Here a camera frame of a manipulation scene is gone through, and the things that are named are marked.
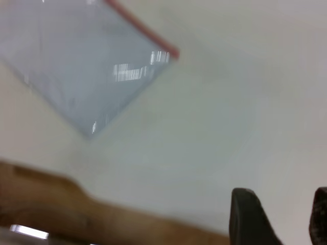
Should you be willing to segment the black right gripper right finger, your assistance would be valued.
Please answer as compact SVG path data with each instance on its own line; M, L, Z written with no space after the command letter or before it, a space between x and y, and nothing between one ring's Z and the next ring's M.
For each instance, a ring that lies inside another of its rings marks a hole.
M315 192L309 234L312 244L326 245L326 187L319 187Z

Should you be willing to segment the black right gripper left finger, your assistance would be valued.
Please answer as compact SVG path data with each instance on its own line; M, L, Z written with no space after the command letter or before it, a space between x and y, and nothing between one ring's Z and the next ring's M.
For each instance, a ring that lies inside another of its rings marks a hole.
M230 244L282 244L256 194L246 188L231 193Z

